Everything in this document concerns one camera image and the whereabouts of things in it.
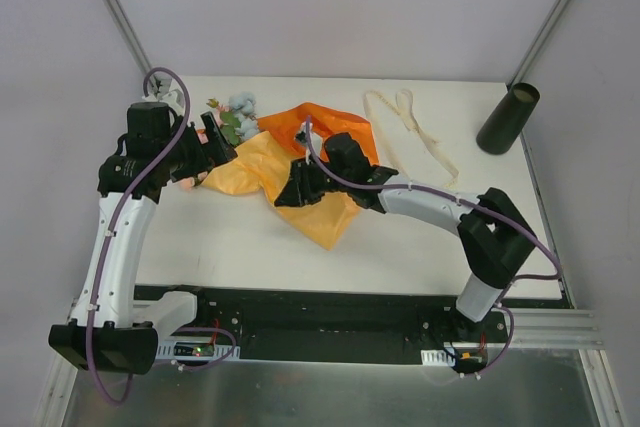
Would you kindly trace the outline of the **artificial flower bunch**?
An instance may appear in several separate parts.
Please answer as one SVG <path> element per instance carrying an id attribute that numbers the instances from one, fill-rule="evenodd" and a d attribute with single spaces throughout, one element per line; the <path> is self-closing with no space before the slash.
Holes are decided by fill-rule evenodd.
<path id="1" fill-rule="evenodd" d="M 178 106 L 178 112 L 183 114 L 186 107 L 185 94 L 176 93 L 175 100 Z M 227 140 L 235 146 L 260 132 L 255 116 L 255 98 L 251 93 L 232 96 L 229 98 L 229 103 L 227 104 L 221 102 L 216 97 L 212 97 L 206 101 L 206 106 L 214 114 L 214 120 L 221 131 L 224 131 L 224 127 L 231 128 L 230 131 L 227 131 L 227 134 L 231 133 L 233 135 L 230 137 L 231 140 Z M 205 130 L 196 129 L 196 134 L 200 143 L 204 145 L 207 142 Z M 200 172 L 195 176 L 180 180 L 178 185 L 185 191 L 194 190 L 202 184 L 207 175 L 206 172 Z"/>

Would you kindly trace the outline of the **orange paper flower wrapping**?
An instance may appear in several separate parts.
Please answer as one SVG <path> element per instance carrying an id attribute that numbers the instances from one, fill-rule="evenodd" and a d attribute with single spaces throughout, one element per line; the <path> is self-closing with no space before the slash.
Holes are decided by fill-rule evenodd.
<path id="1" fill-rule="evenodd" d="M 368 120 L 356 114 L 305 102 L 262 117 L 261 132 L 236 148 L 237 157 L 215 168 L 203 186 L 231 196 L 263 191 L 284 220 L 321 247 L 332 249 L 360 211 L 333 179 L 325 176 L 305 147 L 296 140 L 311 121 L 311 132 L 320 136 L 314 150 L 327 161 L 322 142 L 347 133 L 371 164 L 379 161 Z"/>

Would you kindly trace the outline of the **cream printed ribbon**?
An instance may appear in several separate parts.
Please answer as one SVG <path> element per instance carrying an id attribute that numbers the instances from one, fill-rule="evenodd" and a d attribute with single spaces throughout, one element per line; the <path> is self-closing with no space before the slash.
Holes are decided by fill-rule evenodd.
<path id="1" fill-rule="evenodd" d="M 397 91 L 395 99 L 381 91 L 367 90 L 362 104 L 378 151 L 386 163 L 410 180 L 443 188 L 456 186 L 459 169 L 440 142 L 421 127 L 414 114 L 411 90 Z"/>

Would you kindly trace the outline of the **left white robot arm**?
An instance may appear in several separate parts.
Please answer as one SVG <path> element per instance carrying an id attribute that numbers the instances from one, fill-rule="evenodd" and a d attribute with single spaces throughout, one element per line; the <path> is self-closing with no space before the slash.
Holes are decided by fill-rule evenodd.
<path id="1" fill-rule="evenodd" d="M 137 102 L 127 130 L 99 168 L 99 227 L 81 294 L 49 345 L 78 369 L 143 375 L 160 342 L 182 328 L 204 334 L 210 310 L 194 294 L 164 294 L 141 313 L 133 308 L 141 250 L 162 189 L 206 175 L 236 156 L 213 113 L 197 130 L 164 102 Z"/>

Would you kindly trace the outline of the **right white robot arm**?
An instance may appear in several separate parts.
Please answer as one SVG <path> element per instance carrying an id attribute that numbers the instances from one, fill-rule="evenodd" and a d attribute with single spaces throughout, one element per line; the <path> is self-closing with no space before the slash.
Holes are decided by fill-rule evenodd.
<path id="1" fill-rule="evenodd" d="M 417 219 L 460 239 L 471 274 L 454 304 L 450 329 L 461 341 L 473 341 L 484 332 L 485 317 L 515 279 L 537 239 L 502 190 L 455 194 L 410 183 L 397 170 L 371 163 L 348 133 L 325 141 L 314 137 L 305 156 L 291 162 L 274 205 L 301 208 L 336 192 L 347 194 L 363 209 Z"/>

